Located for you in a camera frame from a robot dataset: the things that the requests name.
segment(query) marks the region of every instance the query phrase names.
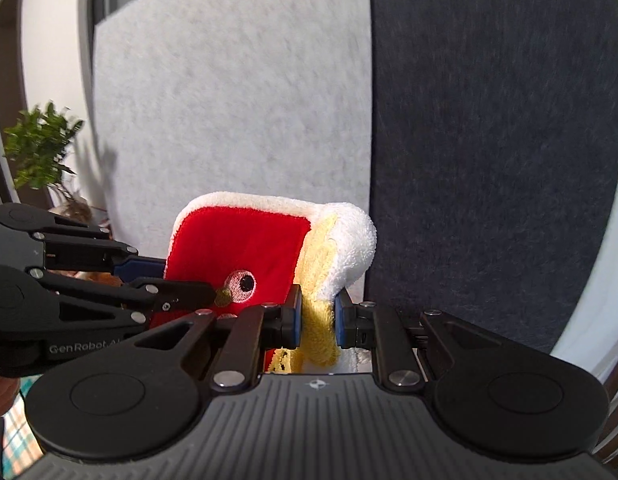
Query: plaid fabric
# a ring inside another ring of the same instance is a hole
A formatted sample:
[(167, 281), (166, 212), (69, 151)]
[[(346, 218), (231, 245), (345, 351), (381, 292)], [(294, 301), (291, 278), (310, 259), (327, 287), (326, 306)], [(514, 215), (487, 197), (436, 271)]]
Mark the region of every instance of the plaid fabric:
[(38, 443), (25, 419), (23, 396), (38, 377), (23, 378), (20, 394), (4, 416), (3, 477), (12, 480), (42, 456)]

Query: orange plush toy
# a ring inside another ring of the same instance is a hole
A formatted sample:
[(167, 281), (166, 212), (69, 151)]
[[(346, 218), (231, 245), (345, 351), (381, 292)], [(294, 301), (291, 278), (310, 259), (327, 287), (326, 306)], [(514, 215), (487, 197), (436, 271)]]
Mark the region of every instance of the orange plush toy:
[[(283, 303), (291, 285), (300, 284), (300, 348), (268, 355), (271, 371), (299, 372), (305, 359), (322, 367), (338, 362), (333, 300), (367, 270), (374, 250), (371, 219), (354, 205), (217, 192), (178, 216), (164, 277), (211, 283), (219, 317)], [(184, 314), (158, 313), (152, 327)]]

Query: potted plant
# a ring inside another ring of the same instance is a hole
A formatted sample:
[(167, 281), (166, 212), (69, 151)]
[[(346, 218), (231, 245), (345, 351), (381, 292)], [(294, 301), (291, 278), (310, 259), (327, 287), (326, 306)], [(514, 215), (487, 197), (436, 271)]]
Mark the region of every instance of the potted plant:
[(16, 163), (16, 189), (29, 184), (33, 189), (45, 186), (53, 190), (63, 202), (60, 213), (89, 223), (92, 211), (78, 195), (64, 183), (64, 174), (75, 174), (63, 161), (72, 139), (84, 121), (67, 118), (68, 108), (56, 110), (49, 102), (44, 110), (37, 105), (32, 111), (21, 111), (16, 126), (6, 128), (5, 156)]

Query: dark gray fabric panel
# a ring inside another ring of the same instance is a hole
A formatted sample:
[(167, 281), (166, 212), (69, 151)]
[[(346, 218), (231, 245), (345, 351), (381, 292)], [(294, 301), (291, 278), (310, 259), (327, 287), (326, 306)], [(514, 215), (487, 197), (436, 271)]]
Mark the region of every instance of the dark gray fabric panel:
[(372, 0), (366, 297), (550, 351), (618, 177), (618, 0)]

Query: toy eye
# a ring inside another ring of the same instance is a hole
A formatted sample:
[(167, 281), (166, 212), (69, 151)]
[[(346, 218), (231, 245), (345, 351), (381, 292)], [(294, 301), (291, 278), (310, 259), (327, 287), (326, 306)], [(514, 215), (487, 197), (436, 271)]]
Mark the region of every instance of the toy eye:
[(256, 279), (248, 270), (236, 270), (229, 274), (225, 286), (234, 303), (244, 303), (256, 292)]

